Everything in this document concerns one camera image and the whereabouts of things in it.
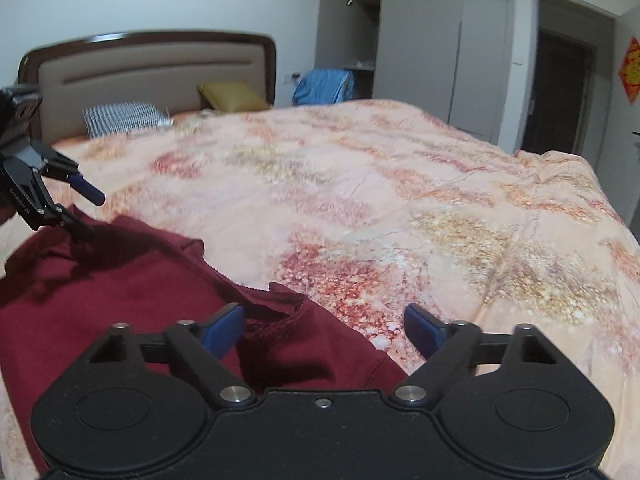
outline bed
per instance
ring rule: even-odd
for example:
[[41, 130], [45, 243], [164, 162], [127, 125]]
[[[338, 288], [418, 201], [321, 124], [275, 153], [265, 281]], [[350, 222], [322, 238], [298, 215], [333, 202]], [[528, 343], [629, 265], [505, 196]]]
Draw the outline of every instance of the bed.
[[[604, 470], [640, 478], [639, 248], [588, 163], [507, 155], [393, 101], [180, 113], [200, 108], [203, 77], [250, 81], [273, 103], [273, 41], [148, 32], [25, 56], [20, 81], [44, 97], [31, 135], [80, 162], [108, 200], [96, 208], [52, 182], [54, 198], [202, 238], [235, 282], [309, 294], [407, 372], [421, 364], [402, 335], [413, 301], [489, 332], [536, 324], [613, 406]], [[180, 114], [162, 130], [78, 137], [80, 112], [115, 100]], [[2, 256], [29, 234], [20, 219], [1, 227]], [[34, 478], [4, 388], [0, 402], [5, 473]]]

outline red cloth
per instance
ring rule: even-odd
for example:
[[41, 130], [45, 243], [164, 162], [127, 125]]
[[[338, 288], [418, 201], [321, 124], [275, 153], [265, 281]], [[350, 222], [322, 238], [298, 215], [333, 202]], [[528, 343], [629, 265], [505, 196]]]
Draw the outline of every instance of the red cloth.
[[31, 408], [49, 385], [101, 336], [125, 321], [137, 333], [178, 319], [205, 320], [227, 303], [245, 306], [244, 337], [223, 363], [258, 391], [381, 388], [404, 372], [358, 332], [303, 294], [236, 285], [204, 261], [204, 245], [127, 217], [94, 225], [78, 250], [62, 229], [44, 228], [20, 247], [0, 280], [0, 365], [31, 456]]

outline floral bedspread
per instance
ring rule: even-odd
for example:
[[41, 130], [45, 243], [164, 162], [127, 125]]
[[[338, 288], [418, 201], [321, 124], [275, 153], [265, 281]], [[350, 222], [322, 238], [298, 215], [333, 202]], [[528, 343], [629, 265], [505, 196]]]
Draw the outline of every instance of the floral bedspread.
[[[235, 282], [309, 294], [407, 372], [410, 302], [488, 332], [538, 325], [615, 410], [604, 469], [640, 478], [639, 248], [578, 156], [506, 155], [390, 101], [197, 114], [59, 149], [108, 196], [50, 183], [59, 202], [202, 238]], [[28, 234], [0, 228], [2, 256]], [[5, 473], [34, 478], [1, 402]]]

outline wall outlet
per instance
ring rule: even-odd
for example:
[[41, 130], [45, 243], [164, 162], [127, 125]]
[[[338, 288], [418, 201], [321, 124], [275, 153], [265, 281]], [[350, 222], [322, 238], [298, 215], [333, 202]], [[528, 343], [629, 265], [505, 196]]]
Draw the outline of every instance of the wall outlet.
[[284, 84], [298, 84], [302, 74], [300, 72], [289, 72], [284, 75]]

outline yellow pillow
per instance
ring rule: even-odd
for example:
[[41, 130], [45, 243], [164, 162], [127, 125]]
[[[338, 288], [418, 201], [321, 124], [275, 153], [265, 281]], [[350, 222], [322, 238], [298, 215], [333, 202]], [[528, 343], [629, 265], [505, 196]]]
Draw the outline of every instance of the yellow pillow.
[[199, 84], [197, 88], [215, 110], [222, 112], [261, 112], [271, 108], [245, 82], [221, 81]]

